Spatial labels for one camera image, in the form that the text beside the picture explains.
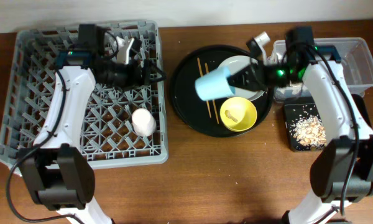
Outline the pink plastic cup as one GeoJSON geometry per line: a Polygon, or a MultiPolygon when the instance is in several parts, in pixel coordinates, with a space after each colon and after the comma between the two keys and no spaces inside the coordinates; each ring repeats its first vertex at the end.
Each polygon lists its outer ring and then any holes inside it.
{"type": "Polygon", "coordinates": [[[138,136],[148,137],[152,135],[156,130],[156,125],[156,120],[149,110],[139,108],[133,112],[132,127],[138,136]]]}

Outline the food leftovers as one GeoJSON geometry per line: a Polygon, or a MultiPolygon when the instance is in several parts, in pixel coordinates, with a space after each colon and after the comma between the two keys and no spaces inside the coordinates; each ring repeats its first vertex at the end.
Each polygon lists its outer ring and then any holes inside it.
{"type": "Polygon", "coordinates": [[[291,124],[292,138],[309,150],[316,150],[326,145],[325,128],[318,116],[300,117],[291,124]]]}

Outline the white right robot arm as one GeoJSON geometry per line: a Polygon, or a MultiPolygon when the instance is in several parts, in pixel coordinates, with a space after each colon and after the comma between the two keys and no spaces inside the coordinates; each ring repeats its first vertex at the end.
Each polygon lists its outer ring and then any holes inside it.
{"type": "Polygon", "coordinates": [[[311,189],[282,217],[282,223],[325,223],[345,208],[373,195],[373,129],[362,117],[344,79],[341,57],[333,45],[317,45],[309,26],[285,34],[280,62],[258,60],[257,39],[248,42],[254,60],[232,72],[224,69],[227,89],[243,78],[250,91],[302,83],[311,93],[326,134],[326,146],[310,168],[311,189]]]}

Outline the light blue plastic cup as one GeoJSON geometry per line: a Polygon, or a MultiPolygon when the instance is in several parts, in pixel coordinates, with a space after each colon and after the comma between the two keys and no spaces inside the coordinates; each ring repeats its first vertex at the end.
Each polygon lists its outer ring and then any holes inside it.
{"type": "Polygon", "coordinates": [[[228,67],[218,67],[195,81],[195,90],[203,101],[217,100],[235,95],[235,88],[228,83],[228,67]]]}

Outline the wooden chopstick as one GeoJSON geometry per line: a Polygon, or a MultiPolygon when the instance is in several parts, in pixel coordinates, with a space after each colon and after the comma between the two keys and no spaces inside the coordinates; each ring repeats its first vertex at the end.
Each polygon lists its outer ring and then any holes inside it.
{"type": "MultiPolygon", "coordinates": [[[[200,58],[197,58],[196,60],[197,60],[197,63],[198,63],[198,69],[199,69],[200,77],[203,77],[203,70],[202,70],[202,67],[201,67],[200,58]]],[[[209,101],[206,101],[206,105],[207,105],[209,117],[212,118],[209,101]]]]}
{"type": "MultiPolygon", "coordinates": [[[[208,69],[208,64],[207,63],[205,63],[205,70],[206,70],[206,74],[208,74],[209,69],[208,69]]],[[[215,117],[216,117],[216,122],[217,122],[217,124],[219,124],[219,116],[218,116],[218,110],[217,110],[217,107],[216,107],[215,100],[212,100],[212,104],[213,104],[213,108],[214,108],[214,114],[215,114],[215,117]]]]}

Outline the yellow plastic bowl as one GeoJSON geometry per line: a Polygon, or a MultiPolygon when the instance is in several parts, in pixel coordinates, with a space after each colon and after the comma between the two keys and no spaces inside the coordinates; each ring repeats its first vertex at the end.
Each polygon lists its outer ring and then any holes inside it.
{"type": "Polygon", "coordinates": [[[232,97],[221,105],[220,118],[230,131],[243,132],[256,124],[258,112],[251,101],[241,97],[232,97]]]}

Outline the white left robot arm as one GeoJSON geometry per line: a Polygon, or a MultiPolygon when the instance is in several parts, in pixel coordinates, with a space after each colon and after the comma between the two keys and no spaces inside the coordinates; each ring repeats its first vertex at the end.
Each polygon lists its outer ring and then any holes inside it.
{"type": "Polygon", "coordinates": [[[20,149],[15,169],[19,169],[37,205],[55,212],[56,219],[72,223],[111,223],[94,197],[94,171],[82,156],[80,136],[88,100],[96,84],[123,91],[135,90],[164,81],[150,74],[158,66],[138,59],[144,41],[140,37],[114,36],[116,49],[105,50],[108,28],[81,24],[75,44],[57,56],[55,90],[44,126],[29,148],[20,149]]]}

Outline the grey round plate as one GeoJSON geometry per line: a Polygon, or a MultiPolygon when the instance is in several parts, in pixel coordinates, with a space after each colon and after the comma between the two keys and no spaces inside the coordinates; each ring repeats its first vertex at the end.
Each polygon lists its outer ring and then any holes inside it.
{"type": "MultiPolygon", "coordinates": [[[[219,67],[228,67],[232,74],[238,72],[242,68],[250,64],[250,57],[245,55],[236,55],[227,58],[219,64],[219,67]]],[[[254,101],[261,97],[264,94],[264,91],[249,91],[242,88],[235,88],[234,97],[242,97],[248,99],[249,101],[254,101]]]]}

